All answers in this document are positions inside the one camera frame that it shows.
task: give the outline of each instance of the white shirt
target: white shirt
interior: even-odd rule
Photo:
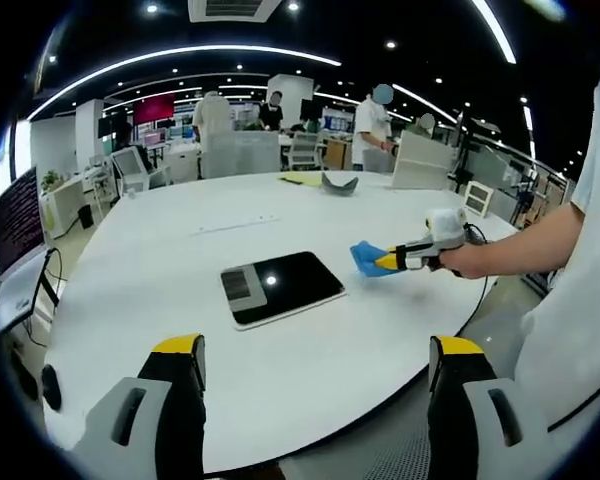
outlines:
[[[193,124],[200,129],[200,149],[207,151],[210,134],[231,131],[231,112],[229,100],[218,92],[207,93],[196,105]]]
[[[370,133],[378,140],[384,142],[391,136],[391,118],[382,105],[374,102],[371,96],[356,108],[355,130],[353,135],[353,145],[351,161],[355,165],[364,165],[365,150],[380,150],[363,140],[362,133]]]
[[[600,388],[600,85],[589,151],[571,202],[585,213],[575,250],[554,290],[523,319],[515,379],[549,425]]]

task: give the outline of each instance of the air vent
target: air vent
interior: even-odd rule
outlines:
[[[196,22],[266,22],[282,0],[188,0]]]

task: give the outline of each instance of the white sleeve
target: white sleeve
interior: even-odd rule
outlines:
[[[587,213],[591,191],[593,188],[593,177],[595,172],[596,155],[600,143],[600,84],[594,93],[593,122],[591,125],[591,136],[589,138],[589,149],[584,160],[582,173],[571,197],[573,203],[580,211]]]
[[[356,109],[354,133],[371,133],[373,130],[373,115],[371,107],[366,103],[361,103]]]
[[[193,124],[196,127],[201,127],[204,123],[202,119],[202,106],[204,105],[204,100],[200,100],[196,105],[196,110],[193,112]]]

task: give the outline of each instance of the trash bin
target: trash bin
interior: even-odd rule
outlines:
[[[78,210],[78,218],[80,218],[82,228],[84,228],[85,230],[87,228],[93,227],[93,214],[91,213],[91,205],[85,205],[80,210]]]

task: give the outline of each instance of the black tablet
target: black tablet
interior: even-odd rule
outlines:
[[[342,283],[311,252],[230,268],[220,277],[241,330],[344,295]]]

